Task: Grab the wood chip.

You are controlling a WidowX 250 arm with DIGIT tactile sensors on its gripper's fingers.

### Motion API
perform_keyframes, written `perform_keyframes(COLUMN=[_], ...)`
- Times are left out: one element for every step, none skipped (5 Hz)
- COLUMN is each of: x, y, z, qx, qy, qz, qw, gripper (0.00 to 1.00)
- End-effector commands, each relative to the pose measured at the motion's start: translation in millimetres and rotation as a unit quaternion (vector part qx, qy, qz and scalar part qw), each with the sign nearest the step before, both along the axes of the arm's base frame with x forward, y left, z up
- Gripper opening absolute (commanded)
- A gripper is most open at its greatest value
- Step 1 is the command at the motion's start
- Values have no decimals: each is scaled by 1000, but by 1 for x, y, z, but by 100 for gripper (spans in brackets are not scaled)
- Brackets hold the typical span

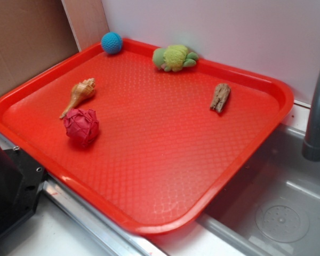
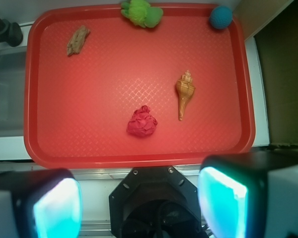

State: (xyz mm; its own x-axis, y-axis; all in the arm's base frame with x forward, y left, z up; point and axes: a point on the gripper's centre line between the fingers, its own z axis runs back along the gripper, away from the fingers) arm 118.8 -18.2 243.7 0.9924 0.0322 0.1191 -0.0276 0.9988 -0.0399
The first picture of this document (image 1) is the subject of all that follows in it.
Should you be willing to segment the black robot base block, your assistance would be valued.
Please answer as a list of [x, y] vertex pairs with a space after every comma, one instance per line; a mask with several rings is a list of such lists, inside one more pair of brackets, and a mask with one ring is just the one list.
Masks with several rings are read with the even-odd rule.
[[35, 214], [45, 176], [24, 150], [0, 147], [0, 239]]

